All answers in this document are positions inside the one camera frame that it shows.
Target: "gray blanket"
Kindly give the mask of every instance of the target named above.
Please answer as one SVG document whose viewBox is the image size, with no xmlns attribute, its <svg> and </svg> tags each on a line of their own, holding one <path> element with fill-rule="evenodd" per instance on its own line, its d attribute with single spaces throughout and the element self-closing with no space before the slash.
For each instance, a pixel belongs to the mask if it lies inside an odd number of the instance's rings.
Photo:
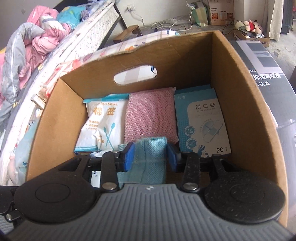
<svg viewBox="0 0 296 241">
<path fill-rule="evenodd" d="M 0 127 L 9 113 L 20 91 L 19 73 L 26 65 L 25 43 L 32 42 L 44 30 L 33 23 L 23 23 L 10 37 L 6 46 L 2 69 L 1 92 L 5 100 L 0 107 Z"/>
</svg>

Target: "stuffed toy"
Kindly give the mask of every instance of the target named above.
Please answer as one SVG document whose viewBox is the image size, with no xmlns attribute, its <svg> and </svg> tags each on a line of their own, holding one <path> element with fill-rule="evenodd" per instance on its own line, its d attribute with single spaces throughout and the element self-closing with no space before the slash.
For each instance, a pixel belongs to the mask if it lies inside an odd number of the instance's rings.
<svg viewBox="0 0 296 241">
<path fill-rule="evenodd" d="M 257 35 L 257 37 L 264 37 L 264 35 L 262 34 L 263 28 L 257 22 L 257 20 L 255 20 L 254 22 L 252 22 L 251 20 L 244 21 L 244 24 L 246 25 L 247 31 L 254 32 Z"/>
</svg>

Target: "bed headboard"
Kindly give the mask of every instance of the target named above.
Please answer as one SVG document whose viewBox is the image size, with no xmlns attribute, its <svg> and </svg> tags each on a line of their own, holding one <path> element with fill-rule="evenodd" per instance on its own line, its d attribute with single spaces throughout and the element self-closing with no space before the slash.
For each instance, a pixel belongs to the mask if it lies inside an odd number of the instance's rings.
<svg viewBox="0 0 296 241">
<path fill-rule="evenodd" d="M 78 6 L 86 3 L 87 0 L 63 0 L 57 6 L 55 6 L 54 9 L 60 12 L 67 6 Z"/>
</svg>

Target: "mattress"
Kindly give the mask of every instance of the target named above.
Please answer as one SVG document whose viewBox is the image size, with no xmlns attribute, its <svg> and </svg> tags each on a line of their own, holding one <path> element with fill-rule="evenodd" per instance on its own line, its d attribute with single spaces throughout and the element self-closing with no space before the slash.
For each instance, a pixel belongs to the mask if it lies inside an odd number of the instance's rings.
<svg viewBox="0 0 296 241">
<path fill-rule="evenodd" d="M 15 147 L 23 138 L 31 115 L 36 108 L 31 97 L 38 94 L 43 83 L 50 78 L 58 64 L 95 52 L 117 18 L 118 13 L 114 9 L 114 0 L 108 0 L 66 36 L 47 56 L 44 63 L 35 70 L 35 75 L 31 76 L 33 79 L 28 81 L 30 84 L 25 88 L 26 93 L 17 104 L 18 110 L 15 111 L 15 117 L 11 116 L 8 121 L 3 137 L 0 155 L 0 185 L 12 185 L 12 183 L 7 183 L 9 179 L 7 166 L 9 158 L 14 156 Z"/>
</svg>

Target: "blue and white box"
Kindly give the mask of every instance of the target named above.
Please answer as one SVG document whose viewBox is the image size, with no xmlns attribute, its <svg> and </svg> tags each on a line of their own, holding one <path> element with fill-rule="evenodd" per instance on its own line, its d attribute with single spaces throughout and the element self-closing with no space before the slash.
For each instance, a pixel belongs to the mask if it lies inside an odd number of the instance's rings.
<svg viewBox="0 0 296 241">
<path fill-rule="evenodd" d="M 214 89 L 174 96 L 180 151 L 193 151 L 201 157 L 231 153 L 228 134 Z"/>
</svg>

